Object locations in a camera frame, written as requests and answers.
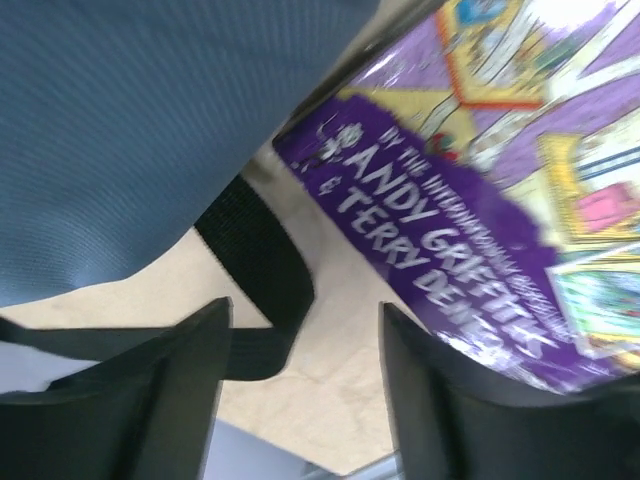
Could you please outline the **blue student backpack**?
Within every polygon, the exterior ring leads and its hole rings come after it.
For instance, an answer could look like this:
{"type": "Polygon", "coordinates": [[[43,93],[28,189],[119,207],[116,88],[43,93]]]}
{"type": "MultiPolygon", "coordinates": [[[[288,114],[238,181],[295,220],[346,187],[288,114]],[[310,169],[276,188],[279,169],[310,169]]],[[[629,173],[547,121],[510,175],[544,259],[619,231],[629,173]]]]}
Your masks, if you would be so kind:
{"type": "Polygon", "coordinates": [[[241,178],[374,1],[5,1],[1,303],[126,279],[196,229],[270,322],[226,376],[285,367],[311,274],[241,178]]]}

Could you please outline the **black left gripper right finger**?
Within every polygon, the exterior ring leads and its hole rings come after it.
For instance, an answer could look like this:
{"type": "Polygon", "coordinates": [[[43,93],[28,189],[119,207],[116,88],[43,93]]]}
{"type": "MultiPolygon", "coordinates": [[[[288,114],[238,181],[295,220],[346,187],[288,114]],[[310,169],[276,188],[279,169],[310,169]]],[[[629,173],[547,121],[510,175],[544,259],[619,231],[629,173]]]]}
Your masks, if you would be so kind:
{"type": "Polygon", "coordinates": [[[380,308],[385,393],[407,479],[636,479],[639,378],[573,395],[509,379],[380,308]]]}

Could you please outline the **purple storey treehouse book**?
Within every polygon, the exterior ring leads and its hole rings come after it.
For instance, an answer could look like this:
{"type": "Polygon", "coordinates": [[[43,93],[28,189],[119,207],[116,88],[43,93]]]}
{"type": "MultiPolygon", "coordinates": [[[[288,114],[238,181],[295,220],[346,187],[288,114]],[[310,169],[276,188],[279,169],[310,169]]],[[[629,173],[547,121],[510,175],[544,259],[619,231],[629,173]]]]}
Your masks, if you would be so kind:
{"type": "Polygon", "coordinates": [[[447,1],[275,151],[425,328],[556,393],[639,370],[639,5],[447,1]]]}

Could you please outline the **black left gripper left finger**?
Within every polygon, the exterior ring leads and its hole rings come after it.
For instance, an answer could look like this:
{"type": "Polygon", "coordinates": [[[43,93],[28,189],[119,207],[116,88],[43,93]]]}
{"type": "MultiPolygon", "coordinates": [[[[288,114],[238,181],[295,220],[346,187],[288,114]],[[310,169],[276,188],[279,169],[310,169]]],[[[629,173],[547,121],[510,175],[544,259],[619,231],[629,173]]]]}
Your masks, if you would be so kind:
{"type": "Polygon", "coordinates": [[[201,478],[230,338],[217,299],[43,392],[2,395],[2,478],[201,478]]]}

